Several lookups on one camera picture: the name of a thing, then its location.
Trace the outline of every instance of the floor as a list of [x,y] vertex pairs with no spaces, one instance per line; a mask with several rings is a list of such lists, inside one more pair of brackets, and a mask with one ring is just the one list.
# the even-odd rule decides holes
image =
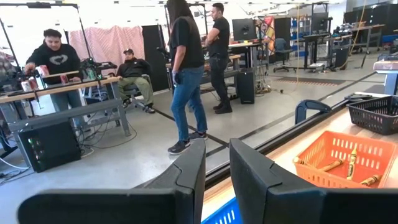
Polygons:
[[[277,90],[256,98],[254,105],[241,105],[239,100],[232,101],[234,112],[215,115],[212,107],[217,105],[215,92],[204,93],[201,98],[205,106],[209,139],[206,141],[206,171],[216,169],[229,159],[228,142],[230,138],[240,138],[251,147],[256,147],[268,139],[294,125],[294,110],[297,103],[304,99],[320,100],[330,106],[356,91],[364,91],[374,85],[382,85],[384,75],[373,73],[373,63],[382,52],[368,55],[362,69],[363,54],[349,58],[348,68],[339,72],[310,73],[299,70],[294,73],[272,72],[266,82]],[[290,61],[292,66],[297,61]],[[339,85],[314,85],[311,83],[280,82],[283,77],[317,78],[343,80]],[[101,127],[107,129],[99,133],[91,143],[99,149],[88,149],[86,157],[80,161],[65,164],[43,173],[31,170],[21,174],[5,184],[0,184],[0,220],[2,223],[17,223],[16,211],[26,198],[47,189],[130,189],[154,178],[163,172],[177,157],[170,156],[167,148],[177,141],[177,128],[170,111],[171,92],[155,95],[156,114],[145,114],[140,109],[127,112],[127,118],[135,131],[131,137],[124,137],[121,128],[114,123]],[[188,123],[194,130],[196,121],[193,113],[187,112]],[[6,161],[25,166],[19,151],[6,157]],[[15,169],[0,162],[0,172],[7,173]]]

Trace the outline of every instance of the black basket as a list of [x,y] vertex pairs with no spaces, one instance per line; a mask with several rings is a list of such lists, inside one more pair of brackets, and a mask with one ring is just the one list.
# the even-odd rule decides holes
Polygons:
[[398,97],[388,96],[347,105],[351,122],[375,133],[398,133]]

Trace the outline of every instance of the orange basket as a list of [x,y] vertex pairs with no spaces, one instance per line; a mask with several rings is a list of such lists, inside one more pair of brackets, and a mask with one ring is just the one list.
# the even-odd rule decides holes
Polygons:
[[[355,147],[357,158],[353,180],[347,180],[349,158]],[[318,187],[382,188],[394,162],[395,151],[396,145],[393,142],[325,131],[297,156],[312,167],[297,163],[294,165],[299,177]],[[341,159],[344,163],[328,172],[318,170],[337,159]],[[381,175],[382,178],[369,187],[360,184],[373,175]]]

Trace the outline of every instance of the computer monitor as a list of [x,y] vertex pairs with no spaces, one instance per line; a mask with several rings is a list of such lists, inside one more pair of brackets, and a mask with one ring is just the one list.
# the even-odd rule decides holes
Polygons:
[[328,13],[313,13],[311,17],[312,34],[323,34],[328,31]]
[[257,39],[256,26],[252,19],[233,19],[232,26],[235,41]]

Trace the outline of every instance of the pink curtain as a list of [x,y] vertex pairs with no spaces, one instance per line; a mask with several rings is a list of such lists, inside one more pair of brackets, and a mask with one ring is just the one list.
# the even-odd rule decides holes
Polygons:
[[[118,27],[109,29],[90,27],[85,29],[90,54],[96,62],[112,62],[119,66],[124,62],[123,51],[131,48],[137,58],[144,58],[144,38],[141,27]],[[80,59],[88,58],[82,30],[69,33],[69,43]]]

